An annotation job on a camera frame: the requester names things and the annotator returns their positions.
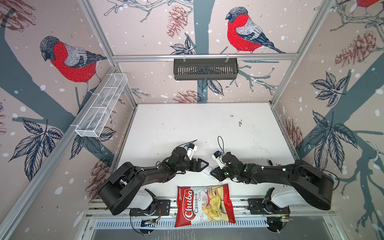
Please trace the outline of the white remote control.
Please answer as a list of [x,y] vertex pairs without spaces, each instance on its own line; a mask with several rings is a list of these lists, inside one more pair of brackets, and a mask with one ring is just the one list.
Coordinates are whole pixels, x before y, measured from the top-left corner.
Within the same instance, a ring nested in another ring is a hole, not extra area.
[[210,176],[212,171],[213,171],[213,168],[211,166],[205,166],[202,169],[202,173],[206,174],[207,176]]

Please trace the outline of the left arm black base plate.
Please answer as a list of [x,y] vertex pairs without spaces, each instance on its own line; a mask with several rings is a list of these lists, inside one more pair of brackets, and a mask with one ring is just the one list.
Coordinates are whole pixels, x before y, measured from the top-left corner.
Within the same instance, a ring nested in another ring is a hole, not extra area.
[[142,217],[142,216],[168,216],[170,214],[170,200],[155,200],[145,210],[139,208],[133,208],[130,210],[130,216]]

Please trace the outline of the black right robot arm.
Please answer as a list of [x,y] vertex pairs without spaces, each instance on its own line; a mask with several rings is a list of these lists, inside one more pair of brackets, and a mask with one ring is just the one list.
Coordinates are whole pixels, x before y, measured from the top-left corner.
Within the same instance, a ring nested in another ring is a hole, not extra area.
[[293,187],[312,207],[328,211],[331,209],[334,180],[321,170],[303,160],[284,166],[262,166],[243,164],[230,152],[223,154],[216,151],[213,159],[218,163],[211,175],[220,182],[236,179],[249,184],[273,183]]

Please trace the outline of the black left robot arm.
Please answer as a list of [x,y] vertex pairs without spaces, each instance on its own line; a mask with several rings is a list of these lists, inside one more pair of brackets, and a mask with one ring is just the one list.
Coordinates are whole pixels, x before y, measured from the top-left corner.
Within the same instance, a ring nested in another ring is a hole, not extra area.
[[137,209],[147,216],[160,213],[158,198],[149,189],[141,187],[153,183],[166,183],[177,174],[202,172],[209,163],[193,157],[197,146],[186,144],[176,147],[168,158],[154,167],[138,167],[130,162],[122,164],[98,188],[97,194],[107,209],[116,216],[125,209]]

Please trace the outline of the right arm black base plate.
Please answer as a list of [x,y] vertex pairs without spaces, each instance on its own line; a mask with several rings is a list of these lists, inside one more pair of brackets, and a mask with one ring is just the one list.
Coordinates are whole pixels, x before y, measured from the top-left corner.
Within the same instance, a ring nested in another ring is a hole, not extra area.
[[289,207],[280,208],[270,200],[248,199],[248,210],[251,215],[289,215]]

